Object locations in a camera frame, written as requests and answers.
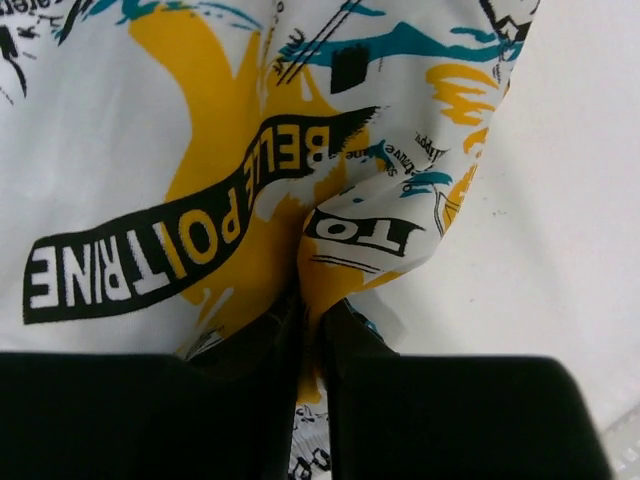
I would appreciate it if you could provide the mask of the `colourful patterned shorts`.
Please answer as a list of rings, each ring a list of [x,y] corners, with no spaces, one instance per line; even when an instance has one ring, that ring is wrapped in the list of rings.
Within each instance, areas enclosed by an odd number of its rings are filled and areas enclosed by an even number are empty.
[[[287,475],[332,475],[322,321],[452,226],[536,1],[5,1],[1,357],[189,361],[301,306]]]

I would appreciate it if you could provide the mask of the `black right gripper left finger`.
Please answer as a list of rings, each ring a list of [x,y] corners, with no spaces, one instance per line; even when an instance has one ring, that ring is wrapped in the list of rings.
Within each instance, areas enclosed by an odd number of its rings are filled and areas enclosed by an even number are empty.
[[[301,306],[285,297],[210,350],[5,353],[5,479],[283,479]]]

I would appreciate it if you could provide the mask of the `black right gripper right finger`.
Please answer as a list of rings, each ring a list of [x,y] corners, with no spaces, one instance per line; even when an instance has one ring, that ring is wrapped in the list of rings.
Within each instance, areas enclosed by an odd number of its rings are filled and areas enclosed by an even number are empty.
[[[338,303],[322,321],[336,479],[609,479],[557,360],[402,355]]]

